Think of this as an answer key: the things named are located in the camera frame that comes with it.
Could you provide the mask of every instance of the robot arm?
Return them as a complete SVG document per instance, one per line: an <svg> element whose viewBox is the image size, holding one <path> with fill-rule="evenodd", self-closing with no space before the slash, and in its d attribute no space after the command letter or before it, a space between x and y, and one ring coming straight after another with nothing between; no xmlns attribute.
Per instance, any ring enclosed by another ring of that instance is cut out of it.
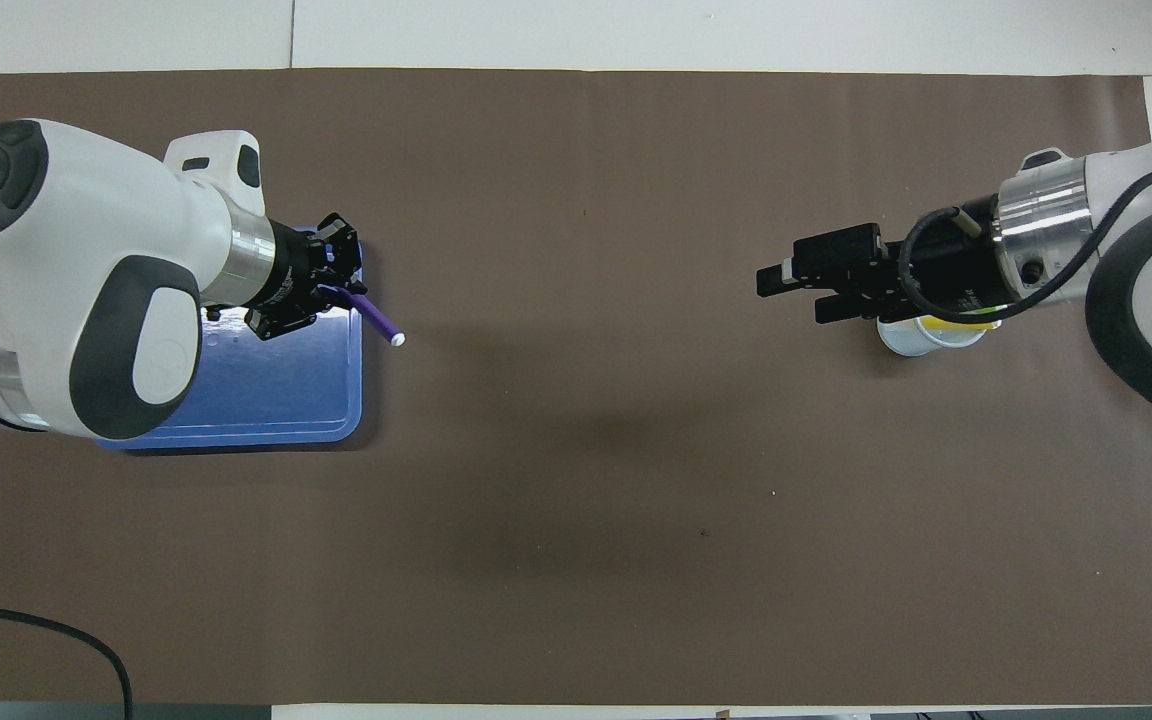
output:
<svg viewBox="0 0 1152 720"><path fill-rule="evenodd" d="M995 195L929 213L904 241L882 242L876 223L796 241L756 286L764 297L832 290L814 303L818 323L988 323L1085 296L1097 351L1152 402L1152 142L1034 152Z"/></svg>
<svg viewBox="0 0 1152 720"><path fill-rule="evenodd" d="M265 218L242 131L164 161L51 120L0 124L0 425L137 437L184 400L200 309L248 306L262 340L362 293L357 234Z"/></svg>

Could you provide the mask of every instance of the black cable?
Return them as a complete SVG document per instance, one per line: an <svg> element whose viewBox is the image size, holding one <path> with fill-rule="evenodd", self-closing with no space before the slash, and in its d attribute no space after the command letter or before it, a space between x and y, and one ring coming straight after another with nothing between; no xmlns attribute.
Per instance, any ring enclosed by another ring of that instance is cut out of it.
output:
<svg viewBox="0 0 1152 720"><path fill-rule="evenodd" d="M123 720L132 720L132 680L127 675L127 667L123 666L123 660L120 659L116 652L114 652L113 647L109 647L108 644L100 642L100 638L94 637L94 635L90 632L82 632L78 628L73 628L71 626L66 626L65 623L58 623L55 620L29 615L28 612L3 611L0 607L0 620L10 620L13 623L35 626L35 628L44 628L46 630L51 630L52 632L68 635L70 638L86 643L89 646L94 649L96 652L105 655L105 660L109 660L109 665L114 666L114 673L118 674L119 687L123 689Z"/></svg>
<svg viewBox="0 0 1152 720"><path fill-rule="evenodd" d="M1074 273L1083 268L1083 265L1087 263L1092 253L1096 252L1097 247L1101 244L1111 233L1111 228L1117 221L1120 215L1123 215L1123 211L1128 209L1128 205L1132 204L1135 197L1144 191L1152 184L1152 173L1144 174L1144 176L1137 179L1134 183L1120 195L1114 204L1111 205L1105 213L1105 218L1101 219L1101 223L1096 226L1092 234L1089 234L1087 240L1083 242L1083 247L1079 247L1078 252L1075 252L1074 257L1069 260L1068 265L1056 273L1044 287L1038 288L1032 295L1029 295L1024 300L1015 302L1009 306L1002 306L1000 310L992 310L988 313L955 313L954 310L947 310L945 306L934 304L931 300L927 300L919 291L918 282L914 279L914 268L910 265L910 258L914 258L914 243L922 237L924 232L932 223L941 222L941 220L947 218L953 218L961 213L958 209L940 209L932 210L931 213L919 218L918 222L914 223L914 228L910 228L908 236L905 236L905 242L901 243L900 257L896 260L896 273L900 276L901 290L905 291L905 296L909 297L910 302L914 303L924 314L932 314L933 318L940 318L946 323L994 323L995 320L1005 320L1007 318L1014 318L1016 314L1024 313L1033 305L1038 305L1039 302L1046 300L1052 293L1060 290L1060 287L1069 281L1069 278L1074 276Z"/></svg>

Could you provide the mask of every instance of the blue tray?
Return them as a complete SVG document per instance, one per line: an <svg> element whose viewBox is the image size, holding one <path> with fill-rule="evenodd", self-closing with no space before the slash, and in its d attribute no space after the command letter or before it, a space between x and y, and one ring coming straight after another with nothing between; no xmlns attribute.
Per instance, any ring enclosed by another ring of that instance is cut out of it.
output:
<svg viewBox="0 0 1152 720"><path fill-rule="evenodd" d="M335 442L362 418L362 318L329 310L317 323L257 340L242 306L202 324L198 374L159 427L114 450Z"/></svg>

